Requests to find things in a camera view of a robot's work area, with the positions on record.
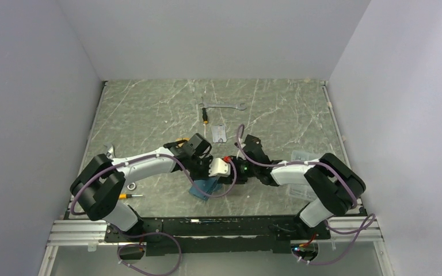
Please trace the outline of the blue leather card holder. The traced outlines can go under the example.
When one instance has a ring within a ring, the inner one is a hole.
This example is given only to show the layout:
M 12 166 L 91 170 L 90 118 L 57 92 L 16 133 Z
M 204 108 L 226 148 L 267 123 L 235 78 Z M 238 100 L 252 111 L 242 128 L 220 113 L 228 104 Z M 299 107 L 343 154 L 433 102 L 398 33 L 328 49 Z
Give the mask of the blue leather card holder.
M 202 192 L 209 195 L 211 195 L 213 192 L 220 190 L 223 186 L 221 183 L 218 182 L 218 179 L 216 177 L 210 177 L 207 179 L 198 179 L 195 180 L 194 183 Z M 201 193 L 194 186 L 192 186 L 189 189 L 189 194 L 203 201 L 209 200 L 208 196 Z

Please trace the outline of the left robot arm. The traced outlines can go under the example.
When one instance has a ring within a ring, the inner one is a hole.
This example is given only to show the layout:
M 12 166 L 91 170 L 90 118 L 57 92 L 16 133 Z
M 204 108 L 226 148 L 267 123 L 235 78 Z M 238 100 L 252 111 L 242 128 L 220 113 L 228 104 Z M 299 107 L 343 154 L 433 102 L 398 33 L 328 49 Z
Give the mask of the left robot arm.
M 206 179 L 211 144 L 196 133 L 188 140 L 166 143 L 151 152 L 126 158 L 96 155 L 70 186 L 73 204 L 91 221 L 104 220 L 114 225 L 129 242 L 144 232 L 144 221 L 133 207 L 119 199 L 127 184 L 151 176 L 183 171 L 192 180 Z

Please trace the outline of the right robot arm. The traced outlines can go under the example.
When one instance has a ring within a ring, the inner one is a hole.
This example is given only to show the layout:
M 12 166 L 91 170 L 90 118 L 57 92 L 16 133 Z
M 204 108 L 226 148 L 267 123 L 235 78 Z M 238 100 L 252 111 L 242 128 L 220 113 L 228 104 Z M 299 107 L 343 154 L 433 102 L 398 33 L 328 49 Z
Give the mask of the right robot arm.
M 259 138 L 247 135 L 236 146 L 254 168 L 256 177 L 268 186 L 308 185 L 316 195 L 296 215 L 294 231 L 302 239 L 315 233 L 317 226 L 333 216 L 343 216 L 357 205 L 366 191 L 364 181 L 334 154 L 313 160 L 271 160 Z

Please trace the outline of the silver credit card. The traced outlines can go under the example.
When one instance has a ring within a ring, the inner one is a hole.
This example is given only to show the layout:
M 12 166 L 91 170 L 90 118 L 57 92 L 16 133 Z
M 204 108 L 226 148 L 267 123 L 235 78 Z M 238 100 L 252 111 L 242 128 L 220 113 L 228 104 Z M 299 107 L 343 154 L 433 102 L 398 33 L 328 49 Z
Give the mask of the silver credit card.
M 226 129 L 224 125 L 213 125 L 211 127 L 212 140 L 214 143 L 226 143 Z

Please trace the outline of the clear plastic screw box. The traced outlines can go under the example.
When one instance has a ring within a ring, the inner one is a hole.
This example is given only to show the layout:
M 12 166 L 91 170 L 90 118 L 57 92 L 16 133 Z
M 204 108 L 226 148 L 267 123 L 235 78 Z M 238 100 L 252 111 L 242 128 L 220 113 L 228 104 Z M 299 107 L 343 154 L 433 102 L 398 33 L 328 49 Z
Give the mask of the clear plastic screw box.
M 293 150 L 291 153 L 291 161 L 301 160 L 301 161 L 311 161 L 319 159 L 322 154 L 314 154 L 302 150 Z M 313 191 L 308 183 L 303 184 L 291 184 L 287 190 L 287 195 L 293 198 L 305 200 L 311 202 L 317 199 L 316 193 Z

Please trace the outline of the silver open-end wrench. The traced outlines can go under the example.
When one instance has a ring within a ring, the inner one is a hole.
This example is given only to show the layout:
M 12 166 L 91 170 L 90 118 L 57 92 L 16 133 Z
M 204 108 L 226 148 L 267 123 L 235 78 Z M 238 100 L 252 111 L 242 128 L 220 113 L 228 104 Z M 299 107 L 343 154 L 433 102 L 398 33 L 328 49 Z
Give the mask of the silver open-end wrench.
M 236 109 L 236 110 L 245 110 L 247 106 L 244 103 L 239 104 L 227 104 L 227 103 L 200 103 L 199 106 L 201 108 L 209 109 L 209 108 L 228 108 L 228 109 Z

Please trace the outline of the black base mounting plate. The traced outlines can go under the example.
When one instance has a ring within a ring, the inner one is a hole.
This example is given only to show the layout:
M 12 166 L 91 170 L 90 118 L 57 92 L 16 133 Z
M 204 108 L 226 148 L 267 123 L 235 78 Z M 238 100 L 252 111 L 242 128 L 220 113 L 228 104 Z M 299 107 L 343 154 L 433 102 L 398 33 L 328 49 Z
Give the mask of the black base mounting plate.
M 145 238 L 127 238 L 112 226 L 104 237 L 107 243 L 141 241 L 147 256 L 183 253 L 257 252 L 289 254 L 291 246 L 329 240 L 323 223 L 306 228 L 294 215 L 222 217 L 145 217 Z

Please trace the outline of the red adjustable wrench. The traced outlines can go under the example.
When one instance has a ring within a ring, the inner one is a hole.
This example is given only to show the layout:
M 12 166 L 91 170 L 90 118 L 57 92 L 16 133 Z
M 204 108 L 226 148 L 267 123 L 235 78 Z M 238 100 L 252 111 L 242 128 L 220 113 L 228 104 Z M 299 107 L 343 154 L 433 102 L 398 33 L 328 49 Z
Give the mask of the red adjustable wrench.
M 106 156 L 108 158 L 110 158 L 110 159 L 114 159 L 115 158 L 115 147 L 114 147 L 114 145 L 112 143 L 106 143 L 106 144 L 104 144 L 104 147 L 106 148 L 106 153 L 105 153 Z M 135 182 L 129 183 L 127 185 L 127 189 L 129 191 L 135 190 L 136 189 L 136 183 Z

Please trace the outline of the aluminium frame rail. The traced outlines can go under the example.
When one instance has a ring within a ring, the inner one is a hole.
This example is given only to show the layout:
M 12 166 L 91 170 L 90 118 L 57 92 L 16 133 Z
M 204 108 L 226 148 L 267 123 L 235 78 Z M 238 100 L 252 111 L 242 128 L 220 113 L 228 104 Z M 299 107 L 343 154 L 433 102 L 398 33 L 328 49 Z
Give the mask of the aluminium frame rail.
M 104 221 L 57 220 L 53 223 L 39 275 L 51 275 L 59 247 L 85 246 L 95 251 L 98 246 L 136 243 L 146 248 L 147 256 L 176 253 L 175 242 L 183 253 L 256 252 L 275 254 L 290 252 L 290 247 L 310 249 L 329 242 L 370 242 L 377 254 L 383 275 L 394 275 L 383 235 L 376 220 L 365 215 L 333 217 L 313 229 L 297 223 L 293 216 L 234 217 L 145 217 L 143 232 L 148 237 L 122 234 Z

